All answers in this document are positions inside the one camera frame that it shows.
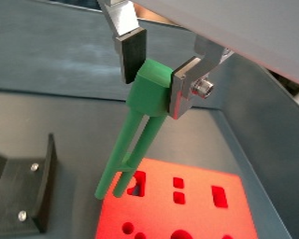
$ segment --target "bolt head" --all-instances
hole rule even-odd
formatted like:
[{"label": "bolt head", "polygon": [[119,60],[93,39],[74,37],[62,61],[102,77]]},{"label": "bolt head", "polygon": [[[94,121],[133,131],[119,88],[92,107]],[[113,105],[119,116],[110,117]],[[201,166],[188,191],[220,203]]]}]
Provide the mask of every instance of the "bolt head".
[{"label": "bolt head", "polygon": [[36,172],[37,169],[38,169],[38,163],[32,164],[32,166],[30,166],[30,171],[32,171],[32,172]]},{"label": "bolt head", "polygon": [[231,50],[230,49],[224,49],[223,51],[223,56],[227,56],[230,54]]},{"label": "bolt head", "polygon": [[28,217],[26,211],[21,211],[21,212],[18,213],[18,220],[20,220],[20,221],[25,221],[25,220],[26,220],[26,217]]},{"label": "bolt head", "polygon": [[192,85],[192,94],[205,99],[213,90],[213,86],[215,85],[205,78],[200,78]]}]

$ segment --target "circular hole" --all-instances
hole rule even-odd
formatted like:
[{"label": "circular hole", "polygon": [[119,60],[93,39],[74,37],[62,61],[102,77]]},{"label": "circular hole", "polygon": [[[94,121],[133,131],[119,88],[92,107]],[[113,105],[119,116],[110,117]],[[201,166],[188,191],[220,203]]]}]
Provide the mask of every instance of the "circular hole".
[{"label": "circular hole", "polygon": [[136,235],[135,235],[135,239],[145,239],[145,235],[143,232],[139,232]]},{"label": "circular hole", "polygon": [[131,222],[125,222],[121,226],[121,229],[123,229],[123,232],[129,235],[133,233],[133,230],[135,230],[135,226]]},{"label": "circular hole", "polygon": [[193,239],[193,237],[187,231],[176,230],[171,235],[171,239]]}]

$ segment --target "metal mount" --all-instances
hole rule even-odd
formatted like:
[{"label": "metal mount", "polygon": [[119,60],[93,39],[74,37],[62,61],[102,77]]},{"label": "metal mount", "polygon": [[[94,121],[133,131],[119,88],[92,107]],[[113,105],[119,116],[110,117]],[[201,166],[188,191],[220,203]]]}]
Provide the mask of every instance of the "metal mount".
[{"label": "metal mount", "polygon": [[121,61],[121,80],[133,82],[145,60],[147,32],[139,26],[133,3],[127,0],[98,0],[113,32],[115,49]]},{"label": "metal mount", "polygon": [[175,120],[192,107],[195,95],[203,99],[209,96],[213,84],[207,80],[208,75],[234,54],[199,35],[195,51],[200,57],[192,57],[172,73],[169,116]]},{"label": "metal mount", "polygon": [[46,230],[56,158],[52,134],[44,159],[0,156],[0,235]]}]

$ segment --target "black metal bracket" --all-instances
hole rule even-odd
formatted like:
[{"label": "black metal bracket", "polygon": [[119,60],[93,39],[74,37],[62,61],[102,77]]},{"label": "black metal bracket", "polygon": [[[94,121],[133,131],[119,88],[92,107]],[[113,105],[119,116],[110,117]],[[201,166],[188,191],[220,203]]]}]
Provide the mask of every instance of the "black metal bracket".
[{"label": "black metal bracket", "polygon": [[46,230],[56,160],[52,134],[44,159],[0,156],[0,235]]},{"label": "black metal bracket", "polygon": [[115,44],[120,54],[123,82],[135,81],[136,74],[145,61],[147,30],[139,27],[129,34],[117,36]]}]

